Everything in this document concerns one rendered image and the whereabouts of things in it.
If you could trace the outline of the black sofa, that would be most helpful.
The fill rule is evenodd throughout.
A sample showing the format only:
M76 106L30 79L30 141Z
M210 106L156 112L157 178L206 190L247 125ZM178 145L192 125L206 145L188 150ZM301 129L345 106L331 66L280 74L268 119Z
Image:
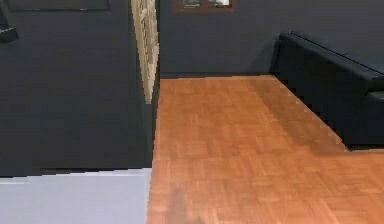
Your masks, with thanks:
M349 150L384 148L384 66L292 31L279 35L270 72Z

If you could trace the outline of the dark framed wall picture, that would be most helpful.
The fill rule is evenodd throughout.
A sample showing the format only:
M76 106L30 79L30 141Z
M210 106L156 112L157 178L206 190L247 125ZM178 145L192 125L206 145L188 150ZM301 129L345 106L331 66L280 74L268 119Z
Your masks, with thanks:
M109 0L4 0L11 11L109 10Z

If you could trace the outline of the beige wooden room door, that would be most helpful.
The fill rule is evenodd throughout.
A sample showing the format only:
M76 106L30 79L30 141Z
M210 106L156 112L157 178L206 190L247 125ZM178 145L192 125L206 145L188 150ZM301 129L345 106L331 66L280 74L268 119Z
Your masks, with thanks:
M155 0L131 0L145 103L150 104L159 61Z

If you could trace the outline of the brown framed wall picture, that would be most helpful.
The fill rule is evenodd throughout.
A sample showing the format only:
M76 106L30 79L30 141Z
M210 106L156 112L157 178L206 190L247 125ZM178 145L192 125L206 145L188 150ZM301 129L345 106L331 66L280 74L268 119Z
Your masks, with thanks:
M234 12L238 0L172 0L175 14Z

